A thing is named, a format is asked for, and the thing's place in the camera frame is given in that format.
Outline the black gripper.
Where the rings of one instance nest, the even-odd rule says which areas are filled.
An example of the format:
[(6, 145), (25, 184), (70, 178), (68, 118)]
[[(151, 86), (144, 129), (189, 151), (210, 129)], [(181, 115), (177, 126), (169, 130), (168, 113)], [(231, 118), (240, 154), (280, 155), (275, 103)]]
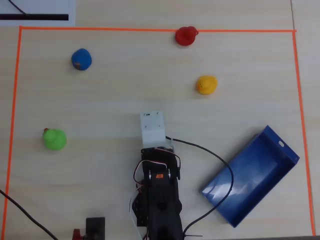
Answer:
[(152, 142), (142, 145), (141, 160), (150, 160), (156, 162), (175, 161), (175, 155), (172, 143), (165, 139), (162, 142)]

